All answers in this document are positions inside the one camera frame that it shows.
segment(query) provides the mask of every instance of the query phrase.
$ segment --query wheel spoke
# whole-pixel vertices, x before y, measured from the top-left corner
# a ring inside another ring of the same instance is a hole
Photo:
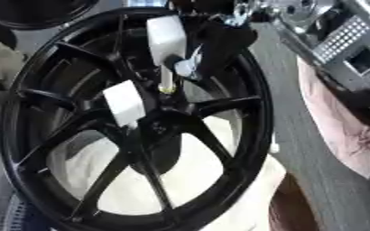
[[[261,102],[259,96],[239,97],[239,98],[222,98],[205,102],[196,103],[196,112],[202,118],[212,116],[216,113],[225,112],[233,109],[241,109],[256,105]]]
[[[122,173],[129,165],[126,152],[117,153],[114,159],[107,165],[97,180],[89,188],[84,198],[79,202],[69,219],[74,220],[77,217],[93,216],[97,213],[97,202],[102,193]]]
[[[136,144],[142,143],[142,137],[140,131],[136,129],[133,132]],[[168,196],[167,191],[162,185],[162,179],[157,168],[153,164],[151,155],[143,148],[143,145],[138,145],[139,147],[135,149],[138,152],[138,164],[143,169],[144,175],[152,185],[155,195],[157,196],[160,204],[162,205],[162,212],[166,218],[177,223],[179,218],[176,216],[171,200]]]
[[[52,150],[81,131],[90,129],[90,126],[96,119],[106,118],[107,116],[109,116],[109,112],[106,109],[91,110],[83,114],[74,115],[60,128],[54,131],[45,142],[29,152],[19,162],[18,166],[40,169],[45,165],[46,158]]]
[[[203,120],[192,118],[186,123],[185,132],[190,133],[203,142],[221,161],[226,168],[233,157],[226,147],[216,138]]]
[[[70,97],[64,97],[49,91],[42,91],[36,89],[21,89],[18,91],[19,95],[26,99],[30,104],[40,106],[41,103],[50,103],[70,112],[77,109],[77,104]]]
[[[94,65],[98,66],[100,69],[104,69],[110,72],[118,79],[120,79],[121,75],[118,72],[114,62],[109,60],[108,58],[66,42],[58,42],[57,45],[62,51],[65,51],[68,55],[89,61]]]

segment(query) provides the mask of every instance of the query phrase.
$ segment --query pink cloth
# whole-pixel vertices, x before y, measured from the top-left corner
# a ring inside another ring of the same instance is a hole
[[[328,148],[349,169],[370,178],[370,127],[356,119],[298,59],[301,94]]]

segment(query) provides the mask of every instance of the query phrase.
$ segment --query white cloth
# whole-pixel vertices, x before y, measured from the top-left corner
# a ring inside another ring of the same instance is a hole
[[[209,117],[205,122],[220,142],[234,153],[237,141],[231,132],[230,123],[218,117]],[[86,146],[73,159],[67,161],[67,179],[61,179],[63,184],[75,197],[81,199],[118,150],[118,147],[107,139]],[[172,170],[162,175],[162,183],[177,207],[208,189],[222,172],[223,168],[215,154],[195,137],[184,134],[180,160]],[[202,230],[270,231],[269,205],[285,174],[283,166],[268,156],[262,171],[244,196]],[[159,201],[145,177],[130,167],[106,189],[98,202],[98,208],[124,215],[161,211]]]
[[[370,178],[370,127],[362,124],[298,59],[301,94],[328,148],[349,169]]]

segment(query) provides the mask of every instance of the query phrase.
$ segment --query gray floor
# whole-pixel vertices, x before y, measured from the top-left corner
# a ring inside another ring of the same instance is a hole
[[[119,5],[103,0],[93,13]],[[330,154],[301,99],[295,57],[271,29],[259,29],[261,39],[253,49],[273,91],[282,149],[276,157],[304,188],[321,230],[370,231],[370,180],[355,175]],[[18,47],[32,53],[57,31],[18,32]]]

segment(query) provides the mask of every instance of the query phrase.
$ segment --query white block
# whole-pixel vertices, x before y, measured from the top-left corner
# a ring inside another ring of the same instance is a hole
[[[147,21],[149,47],[156,66],[176,54],[185,57],[187,35],[178,15],[164,16]]]
[[[104,96],[119,126],[135,124],[145,117],[142,97],[131,80],[104,90]]]

